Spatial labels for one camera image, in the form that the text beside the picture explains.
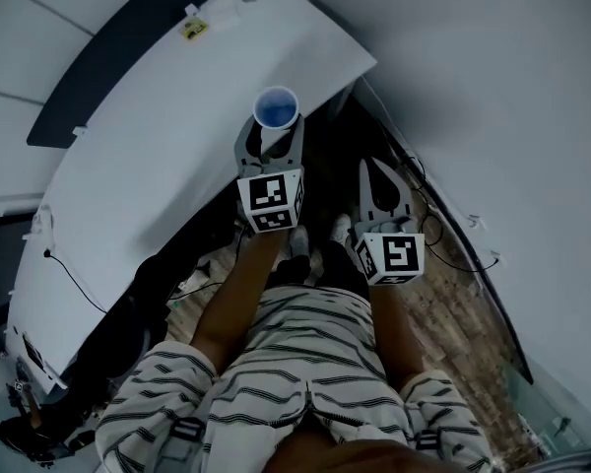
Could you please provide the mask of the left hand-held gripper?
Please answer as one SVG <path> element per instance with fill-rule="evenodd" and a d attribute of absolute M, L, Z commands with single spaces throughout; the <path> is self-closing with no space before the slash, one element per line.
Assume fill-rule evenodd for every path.
<path fill-rule="evenodd" d="M 261 163 L 262 126 L 251 115 L 234 143 L 242 208 L 256 233 L 297 225 L 304 195 L 301 165 L 305 119 L 300 115 L 276 144 L 274 160 Z"/>

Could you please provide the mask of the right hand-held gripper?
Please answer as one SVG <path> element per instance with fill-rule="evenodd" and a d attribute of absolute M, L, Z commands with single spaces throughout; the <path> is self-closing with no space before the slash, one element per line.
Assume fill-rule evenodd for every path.
<path fill-rule="evenodd" d="M 370 286 L 399 285 L 424 274 L 425 236 L 418 233 L 410 187 L 377 158 L 359 167 L 360 220 L 354 253 Z"/>

